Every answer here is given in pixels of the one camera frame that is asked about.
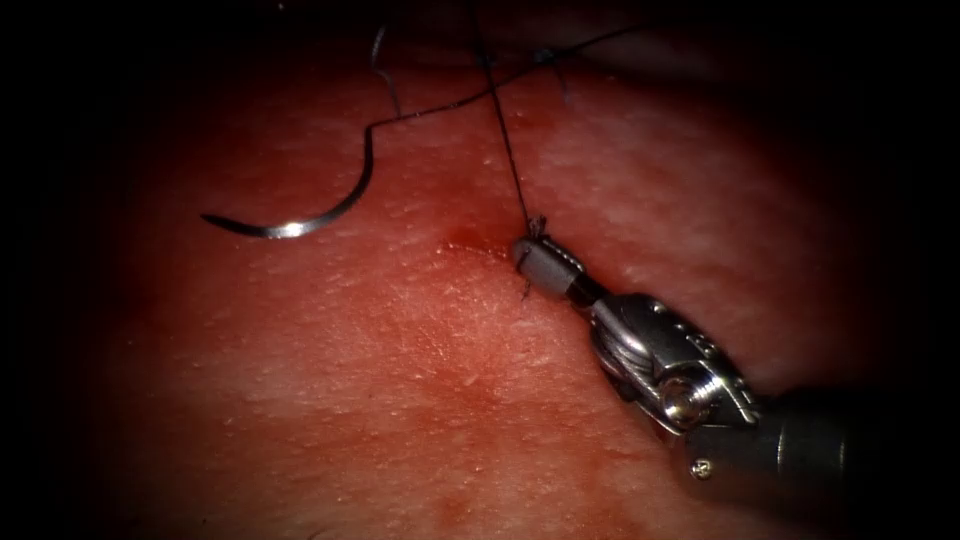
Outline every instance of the skin surface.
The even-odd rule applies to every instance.
[[[107,173],[120,188],[96,193],[107,211],[63,278],[85,309],[52,425],[77,435],[77,492],[96,486],[84,519],[125,538],[809,535],[679,491],[583,321],[522,297],[490,100],[377,130],[368,192],[314,234],[199,219],[283,223],[349,191],[362,127],[392,114],[372,35],[213,50],[151,79]],[[405,112],[483,87],[469,50],[389,36]],[[531,212],[608,288],[705,329],[757,393],[882,371],[871,338],[891,321],[864,279],[879,214],[842,187],[859,171],[701,84],[741,79],[687,43],[696,77],[581,60],[566,96],[550,70],[502,90]],[[499,76],[526,54],[501,52]]]

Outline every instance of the screw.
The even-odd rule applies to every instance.
[[[708,459],[695,459],[693,465],[690,465],[690,476],[697,480],[709,480],[713,472],[713,464]]]

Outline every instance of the dark vignette background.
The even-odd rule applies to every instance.
[[[80,2],[36,5],[14,17],[14,25],[26,24],[18,32],[23,37],[8,48],[16,74],[10,77],[8,71],[8,81],[24,95],[8,101],[8,107],[17,121],[24,120],[14,136],[27,144],[17,152],[25,167],[9,165],[5,182],[15,217],[8,251],[14,431],[7,440],[17,501],[13,522],[27,530],[43,536],[103,536],[86,529],[86,507],[98,493],[95,483],[79,482],[82,457],[73,451],[84,434],[76,426],[51,423],[48,413],[64,406],[57,388],[70,384],[58,378],[59,366],[72,361],[70,343],[60,338],[85,309],[70,302],[60,278],[77,271],[73,261],[98,255],[83,222],[95,222],[111,205],[123,204],[124,193],[132,189],[122,174],[136,159],[128,141],[194,99],[197,81],[215,79],[211,68],[218,64],[236,67],[251,55],[275,54],[291,41],[355,32],[372,36],[381,22],[403,21],[408,13],[403,2],[367,2],[359,9],[349,1],[285,4],[281,12],[276,2],[259,0]],[[480,4],[481,9],[508,9]],[[550,9],[556,3],[541,4]],[[813,92],[805,87],[753,91],[744,107],[844,155],[851,167],[873,171],[851,175],[849,184],[836,189],[857,194],[863,205],[889,207],[889,223],[876,240],[908,251],[890,253],[890,267],[864,279],[878,295],[890,296],[891,309],[906,306],[915,314],[903,329],[909,337],[899,336],[913,347],[911,357],[882,360],[921,370],[933,350],[928,323],[932,201],[938,184],[950,180],[929,173],[928,156],[942,129],[936,119],[946,109],[931,77],[937,49],[927,36],[936,17],[920,7],[804,2],[707,7],[712,4],[640,7],[647,17],[709,9],[758,48],[771,54],[789,51],[836,75]],[[875,196],[880,192],[899,196],[891,201]],[[899,281],[887,279],[893,275]],[[904,282],[903,276],[909,279]],[[908,403],[913,389],[903,394]]]

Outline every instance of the metallic instrument tip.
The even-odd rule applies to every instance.
[[[513,243],[510,253],[517,271],[545,296],[566,296],[570,285],[583,274],[583,265],[572,255],[541,238],[524,236]]]

